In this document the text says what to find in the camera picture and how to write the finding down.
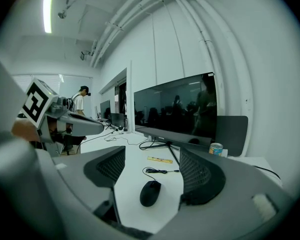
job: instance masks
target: textured black pad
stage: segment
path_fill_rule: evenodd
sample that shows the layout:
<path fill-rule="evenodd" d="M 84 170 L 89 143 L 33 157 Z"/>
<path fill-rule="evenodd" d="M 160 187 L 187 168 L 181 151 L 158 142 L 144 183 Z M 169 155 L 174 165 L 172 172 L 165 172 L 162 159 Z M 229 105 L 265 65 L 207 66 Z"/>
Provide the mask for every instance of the textured black pad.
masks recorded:
<path fill-rule="evenodd" d="M 113 188 L 125 168 L 126 147 L 117 149 L 87 162 L 83 168 L 85 176 L 97 187 Z"/>
<path fill-rule="evenodd" d="M 207 203 L 221 192 L 226 183 L 226 176 L 219 166 L 183 147 L 180 150 L 180 172 L 183 177 L 180 202 L 187 205 Z"/>

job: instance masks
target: computer monitor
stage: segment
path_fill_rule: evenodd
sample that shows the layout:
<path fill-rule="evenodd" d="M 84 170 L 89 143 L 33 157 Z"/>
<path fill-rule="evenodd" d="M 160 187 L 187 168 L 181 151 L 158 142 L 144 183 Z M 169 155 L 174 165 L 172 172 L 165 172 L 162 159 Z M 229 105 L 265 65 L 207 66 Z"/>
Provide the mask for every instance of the computer monitor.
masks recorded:
<path fill-rule="evenodd" d="M 102 119 L 111 118 L 110 100 L 100 103 L 100 113 Z"/>
<path fill-rule="evenodd" d="M 140 90 L 134 93 L 134 103 L 138 129 L 202 146 L 216 138 L 218 102 L 212 72 Z"/>
<path fill-rule="evenodd" d="M 116 127 L 125 127 L 125 115 L 120 113 L 111 113 L 111 124 Z"/>

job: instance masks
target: white t-shirt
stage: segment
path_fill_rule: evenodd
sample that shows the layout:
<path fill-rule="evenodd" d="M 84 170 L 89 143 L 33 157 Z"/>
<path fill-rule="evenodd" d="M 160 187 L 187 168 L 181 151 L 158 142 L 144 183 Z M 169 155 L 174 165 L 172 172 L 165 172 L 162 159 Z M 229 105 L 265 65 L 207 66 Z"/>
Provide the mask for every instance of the white t-shirt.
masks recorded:
<path fill-rule="evenodd" d="M 76 112 L 77 110 L 84 110 L 84 97 L 76 93 L 72 96 L 73 99 L 73 111 Z"/>

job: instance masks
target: desk surface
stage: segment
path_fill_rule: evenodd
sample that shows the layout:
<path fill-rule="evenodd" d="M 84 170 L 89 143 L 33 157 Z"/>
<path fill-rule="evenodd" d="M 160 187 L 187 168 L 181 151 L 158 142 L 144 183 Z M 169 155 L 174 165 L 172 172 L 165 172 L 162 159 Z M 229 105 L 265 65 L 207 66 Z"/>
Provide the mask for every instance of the desk surface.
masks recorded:
<path fill-rule="evenodd" d="M 87 152 L 113 146 L 126 147 L 125 167 L 114 186 L 114 194 L 121 223 L 126 227 L 132 227 L 155 234 L 177 214 L 184 183 L 182 175 L 179 172 L 150 174 L 156 178 L 162 186 L 156 203 L 151 207 L 144 207 L 139 200 L 140 192 L 144 185 L 152 179 L 144 175 L 142 169 L 152 167 L 158 170 L 173 171 L 178 170 L 179 166 L 174 161 L 168 148 L 161 147 L 140 150 L 139 143 L 147 140 L 146 137 L 134 133 L 119 134 L 118 131 L 110 134 L 112 132 L 112 129 L 107 129 L 99 135 L 87 136 L 88 142 L 81 145 L 81 153 L 84 155 L 84 153 Z M 116 141 L 105 141 L 105 139 L 110 140 L 112 137 L 119 139 Z M 180 152 L 175 149 L 173 149 L 173 152 L 179 160 Z M 148 160 L 148 156 L 170 159 L 173 160 L 173 163 L 169 164 Z M 234 160 L 271 170 L 271 167 L 263 157 L 236 157 Z M 270 172 L 261 171 L 277 184 L 282 185 L 281 181 L 276 179 Z"/>

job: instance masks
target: monitor stand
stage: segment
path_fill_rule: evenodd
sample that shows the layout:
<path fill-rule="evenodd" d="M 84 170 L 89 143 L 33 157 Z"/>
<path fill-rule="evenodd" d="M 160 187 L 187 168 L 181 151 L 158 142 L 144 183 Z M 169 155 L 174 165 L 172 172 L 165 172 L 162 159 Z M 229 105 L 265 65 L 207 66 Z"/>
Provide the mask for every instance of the monitor stand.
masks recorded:
<path fill-rule="evenodd" d="M 171 149 L 171 144 L 172 144 L 172 142 L 168 141 L 168 142 L 165 143 L 165 144 L 159 144 L 159 145 L 155 145 L 155 146 L 143 146 L 142 148 L 145 149 L 145 150 L 147 150 L 147 149 L 156 149 L 156 148 L 167 147 L 167 148 L 170 150 L 170 152 L 171 152 L 171 154 L 172 154 L 174 160 L 175 160 L 176 163 L 178 164 L 178 166 L 180 166 L 180 163 L 179 163 L 179 161 L 178 161 L 178 159 L 177 159 L 175 153 L 174 153 L 174 152 L 172 151 L 172 149 Z"/>

